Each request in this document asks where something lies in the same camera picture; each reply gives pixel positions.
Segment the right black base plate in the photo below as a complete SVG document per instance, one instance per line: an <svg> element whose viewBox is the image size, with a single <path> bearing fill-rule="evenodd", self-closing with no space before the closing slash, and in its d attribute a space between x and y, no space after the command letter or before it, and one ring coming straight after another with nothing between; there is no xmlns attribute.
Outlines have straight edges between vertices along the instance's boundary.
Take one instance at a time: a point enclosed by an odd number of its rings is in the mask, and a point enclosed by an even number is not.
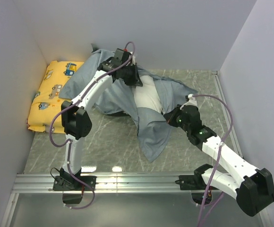
<svg viewBox="0 0 274 227"><path fill-rule="evenodd" d="M206 184L200 175L179 175L175 181L181 191L205 190Z"/></svg>

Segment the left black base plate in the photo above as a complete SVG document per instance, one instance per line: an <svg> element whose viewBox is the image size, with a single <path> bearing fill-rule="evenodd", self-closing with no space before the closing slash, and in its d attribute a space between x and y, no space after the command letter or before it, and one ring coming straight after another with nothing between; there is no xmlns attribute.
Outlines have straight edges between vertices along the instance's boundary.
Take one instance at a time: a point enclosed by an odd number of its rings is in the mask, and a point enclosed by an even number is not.
<svg viewBox="0 0 274 227"><path fill-rule="evenodd" d="M93 175L86 175L86 176L80 176L79 180L83 183L80 183L79 181L73 179L70 177L69 179L64 179L60 176L56 176L54 183L53 183L53 191L81 191L83 188L85 191L90 191L88 187L86 187L86 184L89 185L92 190L95 189L96 184L96 176Z"/></svg>

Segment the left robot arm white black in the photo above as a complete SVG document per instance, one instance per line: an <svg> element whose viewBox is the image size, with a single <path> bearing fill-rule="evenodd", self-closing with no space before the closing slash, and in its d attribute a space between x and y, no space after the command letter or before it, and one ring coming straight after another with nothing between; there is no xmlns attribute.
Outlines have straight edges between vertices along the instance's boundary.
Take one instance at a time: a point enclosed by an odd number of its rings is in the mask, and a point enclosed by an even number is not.
<svg viewBox="0 0 274 227"><path fill-rule="evenodd" d="M88 111L100 95L116 80L122 80L127 86L141 86L134 53L127 49L117 49L114 56L100 63L87 86L71 101L61 105L62 126L66 134L63 146L66 148L65 161L55 178L55 183L69 191L86 186L81 177L81 154L83 138L86 137L92 122Z"/></svg>

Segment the yellow cartoon car pillow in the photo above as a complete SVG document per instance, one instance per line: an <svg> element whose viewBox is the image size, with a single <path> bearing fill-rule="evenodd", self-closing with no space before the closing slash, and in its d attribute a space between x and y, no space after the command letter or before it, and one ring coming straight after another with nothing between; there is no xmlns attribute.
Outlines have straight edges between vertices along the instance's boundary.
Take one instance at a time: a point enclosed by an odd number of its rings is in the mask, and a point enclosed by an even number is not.
<svg viewBox="0 0 274 227"><path fill-rule="evenodd" d="M59 97L61 90L82 65L83 62L79 61L52 61L49 64L30 108L27 120L29 130L46 133L64 132L60 116L52 127L50 124L61 111L61 104L65 101Z"/></svg>

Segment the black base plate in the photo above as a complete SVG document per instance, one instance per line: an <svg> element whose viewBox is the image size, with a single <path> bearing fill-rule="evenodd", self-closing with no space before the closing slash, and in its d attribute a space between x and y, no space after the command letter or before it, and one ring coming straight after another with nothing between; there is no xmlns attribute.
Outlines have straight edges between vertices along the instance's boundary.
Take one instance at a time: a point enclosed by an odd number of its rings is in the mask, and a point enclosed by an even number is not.
<svg viewBox="0 0 274 227"><path fill-rule="evenodd" d="M200 175L179 175L175 181L181 191L205 190L206 184Z"/></svg>
<svg viewBox="0 0 274 227"><path fill-rule="evenodd" d="M54 183L53 183L53 191L81 191L83 188L85 191L90 191L88 187L86 187L86 184L89 185L92 190L95 189L96 184L96 176L93 175L86 175L86 176L80 176L79 180L83 183L80 183L79 181L73 179L70 177L69 179L64 179L60 176L56 176Z"/></svg>

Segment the left black controller box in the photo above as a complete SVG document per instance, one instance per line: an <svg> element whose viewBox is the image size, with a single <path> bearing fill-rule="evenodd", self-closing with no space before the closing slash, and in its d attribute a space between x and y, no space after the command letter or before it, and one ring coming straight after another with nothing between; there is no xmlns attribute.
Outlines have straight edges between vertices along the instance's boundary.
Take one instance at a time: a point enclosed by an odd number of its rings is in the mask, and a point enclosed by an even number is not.
<svg viewBox="0 0 274 227"><path fill-rule="evenodd" d="M83 195L78 193L64 193L62 201L66 205L79 204L82 201Z"/></svg>

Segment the black controller box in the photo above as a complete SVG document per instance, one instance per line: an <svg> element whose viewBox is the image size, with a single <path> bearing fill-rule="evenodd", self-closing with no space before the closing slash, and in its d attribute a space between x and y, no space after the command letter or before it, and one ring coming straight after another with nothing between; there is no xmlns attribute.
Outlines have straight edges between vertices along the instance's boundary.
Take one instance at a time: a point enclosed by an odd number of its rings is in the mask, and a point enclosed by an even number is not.
<svg viewBox="0 0 274 227"><path fill-rule="evenodd" d="M78 193L64 193L62 201L66 205L79 204L82 201L83 195Z"/></svg>
<svg viewBox="0 0 274 227"><path fill-rule="evenodd" d="M200 206L202 204L202 200L204 197L204 193L194 192L191 194L192 201L197 205ZM205 199L205 206L208 206L212 203L213 197L212 193L208 192Z"/></svg>

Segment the right black controller box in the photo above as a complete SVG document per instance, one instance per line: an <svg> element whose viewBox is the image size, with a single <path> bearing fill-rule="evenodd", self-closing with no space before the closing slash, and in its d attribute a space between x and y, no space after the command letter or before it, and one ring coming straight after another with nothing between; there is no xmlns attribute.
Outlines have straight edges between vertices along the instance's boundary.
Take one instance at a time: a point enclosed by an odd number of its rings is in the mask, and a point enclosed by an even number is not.
<svg viewBox="0 0 274 227"><path fill-rule="evenodd" d="M197 205L200 206L202 204L202 200L204 197L204 193L194 192L191 194L192 201ZM205 206L208 206L212 203L213 197L212 193L208 192L205 199Z"/></svg>

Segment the blue-grey pillowcase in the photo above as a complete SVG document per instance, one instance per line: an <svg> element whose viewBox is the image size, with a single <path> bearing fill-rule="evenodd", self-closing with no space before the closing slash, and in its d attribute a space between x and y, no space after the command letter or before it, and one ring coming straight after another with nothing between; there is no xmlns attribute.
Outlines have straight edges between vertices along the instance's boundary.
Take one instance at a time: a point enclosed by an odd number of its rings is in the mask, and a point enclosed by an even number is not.
<svg viewBox="0 0 274 227"><path fill-rule="evenodd" d="M163 115L178 104L184 104L185 96L196 94L197 91L179 80L152 74L141 67L138 68L138 73L140 77L149 75L153 78L163 107L161 113L148 108L137 108L132 92L135 86L129 87L122 80L116 80L110 85L94 106L105 115L120 112L128 114L137 127L137 139L142 152L149 162L153 162L165 149L171 134L171 126Z"/></svg>

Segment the white pillow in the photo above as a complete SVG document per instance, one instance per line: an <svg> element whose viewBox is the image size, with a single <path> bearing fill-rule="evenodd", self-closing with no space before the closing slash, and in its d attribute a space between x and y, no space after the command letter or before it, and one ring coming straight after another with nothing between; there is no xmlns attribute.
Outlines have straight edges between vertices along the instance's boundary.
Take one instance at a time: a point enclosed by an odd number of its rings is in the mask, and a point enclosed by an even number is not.
<svg viewBox="0 0 274 227"><path fill-rule="evenodd" d="M148 108L158 113L163 110L154 80L149 75L140 77L142 86L132 88L133 97L137 108Z"/></svg>

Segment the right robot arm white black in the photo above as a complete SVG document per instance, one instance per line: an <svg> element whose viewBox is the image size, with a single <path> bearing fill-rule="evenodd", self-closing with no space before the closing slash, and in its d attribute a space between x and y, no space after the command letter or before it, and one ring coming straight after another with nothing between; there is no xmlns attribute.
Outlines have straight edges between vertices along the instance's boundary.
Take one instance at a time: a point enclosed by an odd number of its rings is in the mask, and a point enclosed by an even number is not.
<svg viewBox="0 0 274 227"><path fill-rule="evenodd" d="M188 140L224 168L227 173L214 171L209 164L194 171L194 184L199 189L209 184L234 198L247 215L253 217L274 202L274 181L266 169L258 169L241 158L221 141L209 127L202 124L200 112L194 105L177 106L164 115L166 122L180 127Z"/></svg>

